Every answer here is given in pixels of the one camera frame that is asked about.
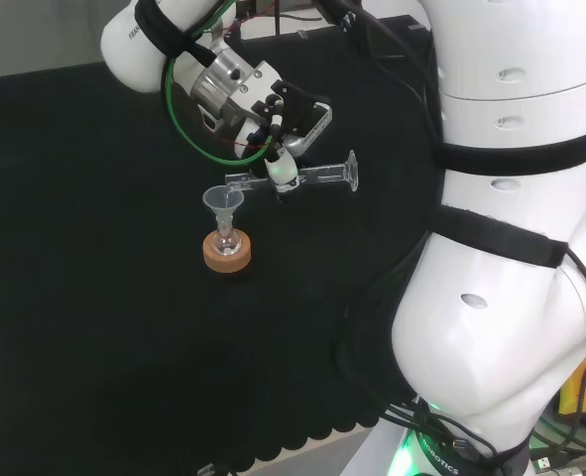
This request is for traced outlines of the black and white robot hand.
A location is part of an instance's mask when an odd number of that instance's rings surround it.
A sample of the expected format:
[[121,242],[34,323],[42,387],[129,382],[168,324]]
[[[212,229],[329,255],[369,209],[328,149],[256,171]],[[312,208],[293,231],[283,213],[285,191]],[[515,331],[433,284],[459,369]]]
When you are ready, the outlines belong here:
[[227,167],[245,167],[262,161],[277,193],[300,186],[296,158],[302,154],[309,118],[315,102],[281,78],[263,61],[256,67],[242,59],[217,57],[191,89],[213,130],[219,126],[240,129],[233,140],[235,157],[223,159],[203,151],[207,159]]

